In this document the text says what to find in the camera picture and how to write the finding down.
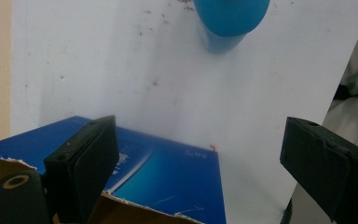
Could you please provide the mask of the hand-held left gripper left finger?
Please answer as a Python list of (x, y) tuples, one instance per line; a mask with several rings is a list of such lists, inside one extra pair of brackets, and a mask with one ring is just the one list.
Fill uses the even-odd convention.
[(88, 222), (118, 159), (113, 116), (87, 123), (44, 159), (48, 195), (60, 222)]

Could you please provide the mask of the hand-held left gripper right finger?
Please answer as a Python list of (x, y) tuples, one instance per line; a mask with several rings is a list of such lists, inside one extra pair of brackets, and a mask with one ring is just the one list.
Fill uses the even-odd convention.
[(286, 120), (280, 161), (337, 224), (358, 224), (358, 146), (305, 119)]

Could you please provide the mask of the blue cardboard box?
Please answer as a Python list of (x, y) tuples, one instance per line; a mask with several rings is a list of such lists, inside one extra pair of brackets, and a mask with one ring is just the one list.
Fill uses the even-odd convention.
[[(72, 117), (0, 140), (0, 224), (62, 223), (44, 159), (90, 119)], [(116, 125), (119, 159), (86, 224), (226, 224), (215, 152)]]

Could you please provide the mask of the blue cylinder bottle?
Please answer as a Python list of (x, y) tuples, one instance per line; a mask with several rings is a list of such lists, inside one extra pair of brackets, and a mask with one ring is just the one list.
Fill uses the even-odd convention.
[(224, 54), (240, 44), (264, 19), (270, 0), (193, 0), (200, 38), (211, 53)]

